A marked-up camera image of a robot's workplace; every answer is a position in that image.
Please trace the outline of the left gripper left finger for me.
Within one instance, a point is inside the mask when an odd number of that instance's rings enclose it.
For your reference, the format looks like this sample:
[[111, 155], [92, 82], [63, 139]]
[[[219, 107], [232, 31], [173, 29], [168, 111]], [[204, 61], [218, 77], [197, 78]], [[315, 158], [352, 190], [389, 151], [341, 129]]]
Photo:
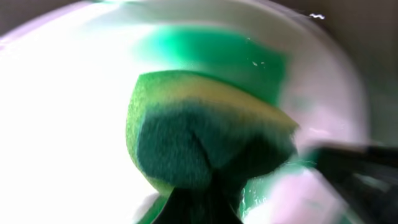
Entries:
[[207, 192], [174, 188], [152, 224], [210, 224]]

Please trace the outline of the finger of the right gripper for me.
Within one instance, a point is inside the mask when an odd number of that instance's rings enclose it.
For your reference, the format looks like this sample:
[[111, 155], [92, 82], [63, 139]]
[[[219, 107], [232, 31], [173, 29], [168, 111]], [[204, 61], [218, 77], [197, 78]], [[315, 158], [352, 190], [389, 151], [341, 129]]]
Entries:
[[306, 159], [347, 204], [355, 221], [397, 224], [396, 146], [324, 143]]

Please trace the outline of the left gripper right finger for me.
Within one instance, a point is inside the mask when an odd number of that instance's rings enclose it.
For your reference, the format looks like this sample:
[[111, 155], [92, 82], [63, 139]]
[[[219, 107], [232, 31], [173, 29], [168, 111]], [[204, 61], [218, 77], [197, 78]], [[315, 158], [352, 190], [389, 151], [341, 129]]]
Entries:
[[208, 189], [208, 223], [243, 224], [215, 181]]

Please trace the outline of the green yellow sponge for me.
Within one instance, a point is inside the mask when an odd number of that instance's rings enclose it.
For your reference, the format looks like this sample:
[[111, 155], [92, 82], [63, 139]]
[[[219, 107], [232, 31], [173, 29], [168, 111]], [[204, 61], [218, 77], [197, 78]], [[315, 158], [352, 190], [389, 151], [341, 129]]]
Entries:
[[133, 164], [162, 195], [266, 175], [296, 152], [297, 123], [236, 85], [186, 70], [139, 75], [126, 118]]

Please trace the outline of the white plate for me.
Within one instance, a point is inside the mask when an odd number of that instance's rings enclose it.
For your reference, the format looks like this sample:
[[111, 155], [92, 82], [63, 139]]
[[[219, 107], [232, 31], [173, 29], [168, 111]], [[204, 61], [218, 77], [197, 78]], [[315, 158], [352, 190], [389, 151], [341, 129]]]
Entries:
[[152, 223], [172, 192], [133, 164], [126, 118], [138, 76], [166, 70], [236, 85], [298, 125], [276, 170], [213, 176], [242, 223], [345, 217], [306, 156], [369, 142], [364, 90], [308, 17], [271, 1], [81, 1], [1, 37], [1, 222]]

